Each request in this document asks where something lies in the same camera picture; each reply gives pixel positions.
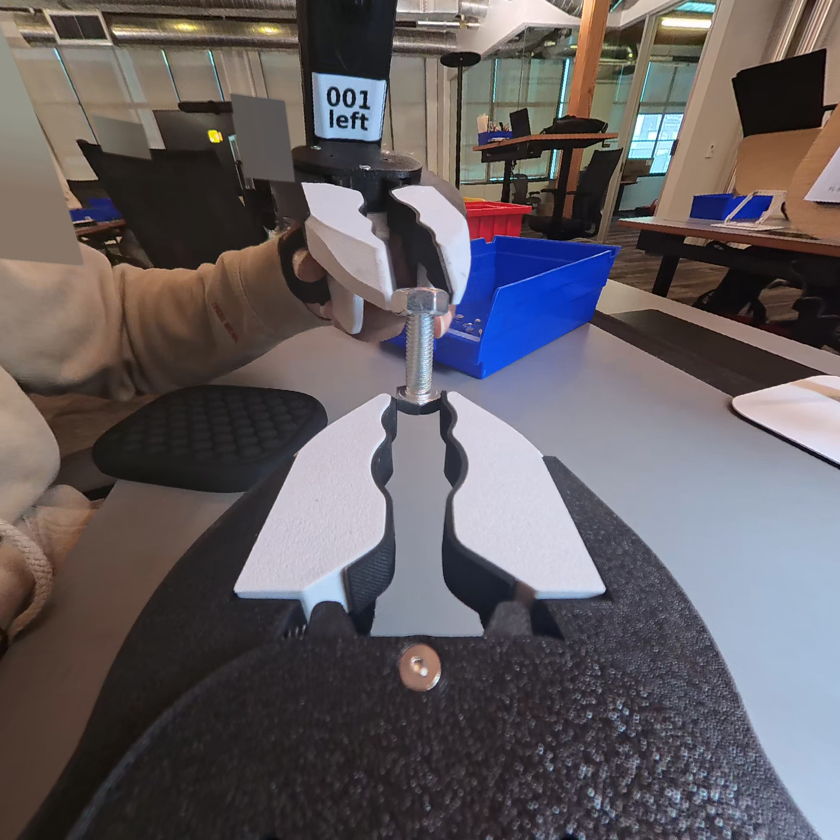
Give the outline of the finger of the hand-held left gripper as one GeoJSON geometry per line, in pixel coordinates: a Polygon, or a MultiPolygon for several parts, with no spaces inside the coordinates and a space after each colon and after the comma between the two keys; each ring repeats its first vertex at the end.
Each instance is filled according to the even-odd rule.
{"type": "Polygon", "coordinates": [[[389,232],[400,241],[400,287],[446,291],[457,306],[465,295],[471,251],[466,210],[435,185],[403,185],[389,195],[389,232]]]}
{"type": "Polygon", "coordinates": [[[332,314],[363,314],[366,301],[389,312],[394,291],[389,252],[361,212],[362,194],[320,182],[301,188],[309,209],[307,246],[327,272],[332,314]]]}

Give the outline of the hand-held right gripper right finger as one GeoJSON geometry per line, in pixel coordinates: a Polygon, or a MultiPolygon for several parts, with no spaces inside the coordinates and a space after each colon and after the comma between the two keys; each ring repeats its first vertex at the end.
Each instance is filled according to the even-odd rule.
{"type": "Polygon", "coordinates": [[[449,590],[477,613],[500,602],[583,599],[605,585],[539,450],[461,394],[442,395],[451,485],[442,546],[449,590]]]}

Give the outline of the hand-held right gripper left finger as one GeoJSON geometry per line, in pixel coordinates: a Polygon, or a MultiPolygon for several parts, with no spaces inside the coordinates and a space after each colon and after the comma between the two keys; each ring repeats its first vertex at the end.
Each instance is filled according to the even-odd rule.
{"type": "Polygon", "coordinates": [[[250,599],[291,599],[306,618],[337,602],[372,623],[395,570],[392,441],[397,411],[381,394],[328,425],[294,459],[234,585],[250,599]]]}

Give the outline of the blue plastic bin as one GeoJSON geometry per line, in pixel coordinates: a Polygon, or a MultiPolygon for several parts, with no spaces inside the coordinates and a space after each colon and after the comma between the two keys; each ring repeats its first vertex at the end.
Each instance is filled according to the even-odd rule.
{"type": "Polygon", "coordinates": [[[590,321],[620,250],[508,236],[470,245],[468,286],[434,361],[478,379],[590,321]]]}
{"type": "Polygon", "coordinates": [[[773,200],[772,194],[734,193],[695,195],[689,211],[689,217],[695,219],[724,222],[747,222],[761,218],[768,211],[773,200]]]}

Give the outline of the steel hex bolt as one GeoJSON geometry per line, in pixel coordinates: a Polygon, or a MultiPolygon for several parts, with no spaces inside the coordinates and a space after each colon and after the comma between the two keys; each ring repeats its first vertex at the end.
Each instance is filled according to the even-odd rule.
{"type": "MultiPolygon", "coordinates": [[[[392,304],[399,308],[401,297],[399,290],[394,292],[392,304]]],[[[402,315],[406,319],[406,383],[397,389],[396,399],[405,413],[427,413],[438,400],[438,393],[433,389],[436,317],[402,315]]]]}

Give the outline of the person's left forearm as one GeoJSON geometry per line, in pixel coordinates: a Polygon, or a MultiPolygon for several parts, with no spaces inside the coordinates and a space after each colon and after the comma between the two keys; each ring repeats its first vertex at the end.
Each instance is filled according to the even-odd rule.
{"type": "Polygon", "coordinates": [[[2,259],[2,408],[24,392],[127,400],[210,382],[324,324],[281,275],[277,245],[198,269],[2,259]]]}

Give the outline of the person's left hand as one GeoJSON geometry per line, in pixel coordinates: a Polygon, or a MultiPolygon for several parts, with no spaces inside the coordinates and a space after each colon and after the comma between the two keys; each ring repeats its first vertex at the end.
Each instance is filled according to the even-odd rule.
{"type": "MultiPolygon", "coordinates": [[[[302,282],[316,284],[325,280],[326,272],[320,264],[312,258],[306,248],[301,248],[292,258],[295,276],[302,282]]],[[[343,330],[333,317],[333,305],[330,301],[320,303],[306,303],[308,310],[322,321],[329,322],[339,330],[343,330]]],[[[449,329],[456,313],[456,306],[449,305],[444,316],[436,317],[434,321],[434,336],[439,339],[449,329]]],[[[364,304],[364,319],[362,330],[351,334],[351,338],[367,343],[381,343],[399,335],[406,324],[403,316],[376,308],[369,302],[364,304]]]]}

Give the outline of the red plastic bin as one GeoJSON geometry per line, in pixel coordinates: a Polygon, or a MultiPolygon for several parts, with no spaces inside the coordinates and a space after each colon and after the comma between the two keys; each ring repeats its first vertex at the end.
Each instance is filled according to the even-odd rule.
{"type": "Polygon", "coordinates": [[[491,242],[496,236],[520,237],[522,219],[529,216],[532,206],[465,198],[469,238],[491,242]]]}

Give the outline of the black floor lamp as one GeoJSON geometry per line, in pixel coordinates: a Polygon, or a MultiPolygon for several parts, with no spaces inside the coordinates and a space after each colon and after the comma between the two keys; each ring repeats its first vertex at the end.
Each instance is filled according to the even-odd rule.
{"type": "Polygon", "coordinates": [[[460,188],[460,162],[461,162],[461,135],[462,135],[462,111],[463,111],[463,84],[465,69],[474,67],[480,62],[480,54],[471,50],[450,51],[441,56],[440,64],[443,67],[457,70],[456,89],[456,121],[455,121],[455,188],[460,188]]]}

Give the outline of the black wrist rest pad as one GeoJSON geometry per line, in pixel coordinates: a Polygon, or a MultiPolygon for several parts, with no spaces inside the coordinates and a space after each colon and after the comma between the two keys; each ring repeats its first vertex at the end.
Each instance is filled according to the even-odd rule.
{"type": "Polygon", "coordinates": [[[323,405],[291,391],[199,385],[161,395],[91,449],[102,473],[163,487],[242,492],[328,425],[323,405]]]}

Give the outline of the wooden standing desk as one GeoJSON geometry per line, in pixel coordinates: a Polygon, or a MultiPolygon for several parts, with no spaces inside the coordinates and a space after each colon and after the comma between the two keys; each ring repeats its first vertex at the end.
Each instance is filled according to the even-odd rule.
{"type": "Polygon", "coordinates": [[[505,171],[502,183],[501,201],[510,202],[511,174],[514,161],[534,159],[548,150],[562,151],[558,187],[563,195],[568,193],[568,181],[571,173],[571,153],[576,149],[585,149],[607,140],[614,140],[617,133],[541,133],[512,139],[491,141],[480,144],[473,151],[481,153],[482,162],[488,164],[504,161],[505,171]]]}

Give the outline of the person's torso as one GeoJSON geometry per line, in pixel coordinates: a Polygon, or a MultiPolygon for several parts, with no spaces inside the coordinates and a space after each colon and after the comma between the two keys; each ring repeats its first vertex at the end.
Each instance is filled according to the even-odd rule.
{"type": "Polygon", "coordinates": [[[60,452],[47,421],[1,371],[2,651],[44,609],[55,578],[95,512],[55,483],[60,452]]]}

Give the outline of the white document stand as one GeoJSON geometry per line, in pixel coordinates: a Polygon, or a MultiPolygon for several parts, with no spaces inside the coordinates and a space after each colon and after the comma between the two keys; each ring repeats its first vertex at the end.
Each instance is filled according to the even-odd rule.
{"type": "Polygon", "coordinates": [[[743,419],[839,465],[839,378],[820,374],[731,399],[743,419]]]}

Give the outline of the wooden office desk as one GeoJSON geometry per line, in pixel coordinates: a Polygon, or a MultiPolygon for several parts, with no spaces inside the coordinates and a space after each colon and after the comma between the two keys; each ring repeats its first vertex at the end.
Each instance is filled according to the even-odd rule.
{"type": "Polygon", "coordinates": [[[768,231],[715,225],[705,219],[626,217],[618,224],[638,232],[637,249],[661,258],[653,286],[656,296],[666,298],[679,262],[692,260],[747,270],[799,287],[804,323],[838,327],[837,239],[815,238],[788,228],[768,231]]]}

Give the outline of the black computer monitor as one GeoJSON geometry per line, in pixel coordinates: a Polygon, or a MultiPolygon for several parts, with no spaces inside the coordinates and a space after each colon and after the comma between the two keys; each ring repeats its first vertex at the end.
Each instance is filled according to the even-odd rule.
{"type": "Polygon", "coordinates": [[[732,80],[742,136],[819,129],[826,49],[741,70],[732,80]]]}

